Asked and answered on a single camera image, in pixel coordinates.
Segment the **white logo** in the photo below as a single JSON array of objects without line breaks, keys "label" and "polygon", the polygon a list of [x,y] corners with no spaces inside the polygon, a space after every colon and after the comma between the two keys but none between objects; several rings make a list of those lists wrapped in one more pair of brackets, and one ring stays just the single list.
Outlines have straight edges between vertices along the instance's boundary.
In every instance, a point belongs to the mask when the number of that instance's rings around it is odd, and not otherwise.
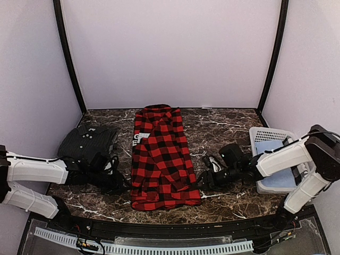
[{"label": "white logo", "polygon": [[140,143],[140,141],[142,140],[142,138],[149,138],[150,133],[139,133],[139,134],[135,134],[133,136],[133,140],[132,140],[132,146],[136,146],[137,144]]}]

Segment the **laundry basket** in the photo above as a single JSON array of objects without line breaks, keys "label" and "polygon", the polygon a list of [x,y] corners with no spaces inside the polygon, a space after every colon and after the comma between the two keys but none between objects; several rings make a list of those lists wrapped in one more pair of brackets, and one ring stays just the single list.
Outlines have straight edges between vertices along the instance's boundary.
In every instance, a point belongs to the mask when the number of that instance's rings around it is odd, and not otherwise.
[{"label": "laundry basket", "polygon": [[[249,130],[250,135],[250,143],[251,143],[251,151],[253,156],[256,156],[257,150],[255,143],[262,141],[270,141],[270,140],[280,140],[284,141],[288,139],[290,142],[296,140],[298,137],[290,132],[281,129],[270,129],[267,127],[251,127]],[[310,169],[315,167],[314,163],[304,163],[297,166],[299,173],[303,173],[307,171],[310,172]],[[256,182],[257,191],[260,194],[287,194],[293,191],[295,188],[278,188],[278,187],[268,187],[263,185],[262,181]]]}]

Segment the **white vent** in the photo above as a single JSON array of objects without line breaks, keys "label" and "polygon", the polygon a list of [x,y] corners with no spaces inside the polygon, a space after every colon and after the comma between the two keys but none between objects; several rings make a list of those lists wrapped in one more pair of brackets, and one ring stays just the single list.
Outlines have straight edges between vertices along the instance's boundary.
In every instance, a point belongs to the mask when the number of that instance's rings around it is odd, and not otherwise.
[{"label": "white vent", "polygon": [[[75,235],[61,234],[40,227],[36,227],[34,235],[69,248],[78,249],[76,247],[77,237]],[[87,243],[99,246],[94,241],[87,241]],[[225,255],[253,251],[252,241],[192,248],[153,248],[101,243],[107,255]],[[99,247],[97,254],[102,253],[102,248]]]}]

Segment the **white partition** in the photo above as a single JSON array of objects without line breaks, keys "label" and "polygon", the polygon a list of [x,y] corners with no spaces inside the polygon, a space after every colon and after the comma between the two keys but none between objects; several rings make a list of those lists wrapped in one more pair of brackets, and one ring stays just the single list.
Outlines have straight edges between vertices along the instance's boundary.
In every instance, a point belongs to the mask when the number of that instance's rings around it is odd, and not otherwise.
[{"label": "white partition", "polygon": [[[271,128],[306,134],[314,124],[340,133],[340,2],[290,1],[280,56],[263,115]],[[315,200],[332,250],[340,254],[340,182]]]},{"label": "white partition", "polygon": [[[0,145],[55,157],[81,112],[67,72],[53,1],[0,1]],[[25,183],[44,193],[46,183]],[[28,213],[0,205],[0,253],[14,255]]]},{"label": "white partition", "polygon": [[62,4],[88,109],[257,107],[279,0]]}]

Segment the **red and black plaid cloth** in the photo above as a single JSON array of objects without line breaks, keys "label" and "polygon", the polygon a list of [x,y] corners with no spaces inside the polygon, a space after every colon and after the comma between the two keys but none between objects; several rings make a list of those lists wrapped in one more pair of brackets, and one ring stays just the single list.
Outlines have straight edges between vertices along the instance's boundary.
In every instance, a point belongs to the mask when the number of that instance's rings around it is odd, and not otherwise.
[{"label": "red and black plaid cloth", "polygon": [[155,105],[137,112],[132,144],[132,208],[201,204],[179,108]]}]

